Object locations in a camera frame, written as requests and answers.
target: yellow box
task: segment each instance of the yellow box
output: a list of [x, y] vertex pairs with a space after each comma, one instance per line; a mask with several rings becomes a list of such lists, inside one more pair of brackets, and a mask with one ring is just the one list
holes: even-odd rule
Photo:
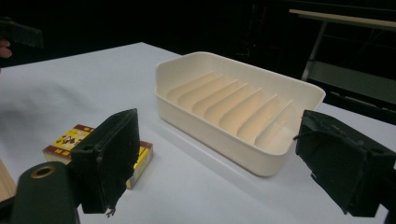
[[[64, 164], [69, 163], [72, 159], [70, 151], [93, 131], [94, 128], [81, 124], [76, 125], [43, 149], [45, 159], [47, 161], [60, 161]], [[134, 164], [134, 175], [126, 182], [127, 189], [134, 187], [136, 181], [149, 165], [153, 154], [152, 143], [140, 141], [139, 158]]]

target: dark wall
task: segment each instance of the dark wall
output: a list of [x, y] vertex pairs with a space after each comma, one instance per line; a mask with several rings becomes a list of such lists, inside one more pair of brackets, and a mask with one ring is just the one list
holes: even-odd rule
[[115, 1], [9, 1], [0, 16], [42, 30], [44, 48], [12, 43], [2, 66], [146, 42], [178, 53], [222, 53], [238, 42], [249, 5]]

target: soap dish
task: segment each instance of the soap dish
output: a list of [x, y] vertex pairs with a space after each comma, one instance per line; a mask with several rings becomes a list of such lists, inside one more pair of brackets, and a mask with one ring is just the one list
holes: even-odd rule
[[209, 52], [159, 63], [162, 119], [260, 176], [274, 175], [295, 147], [306, 109], [321, 88]]

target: white tabletop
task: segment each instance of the white tabletop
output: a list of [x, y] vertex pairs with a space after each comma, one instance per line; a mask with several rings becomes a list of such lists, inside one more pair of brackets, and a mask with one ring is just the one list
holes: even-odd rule
[[[45, 162], [42, 149], [76, 124], [97, 127], [110, 115], [137, 108], [140, 138], [154, 158], [114, 217], [89, 223], [383, 223], [388, 212], [352, 217], [310, 177], [291, 153], [272, 177], [257, 177], [160, 119], [155, 69], [179, 55], [145, 43], [2, 69], [0, 158], [15, 181]], [[394, 150], [396, 126], [322, 104], [340, 119]]]

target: wooden block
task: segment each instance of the wooden block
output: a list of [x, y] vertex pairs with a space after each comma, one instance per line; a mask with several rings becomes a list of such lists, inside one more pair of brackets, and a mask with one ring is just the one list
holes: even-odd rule
[[0, 159], [0, 202], [15, 196], [16, 190], [14, 180]]

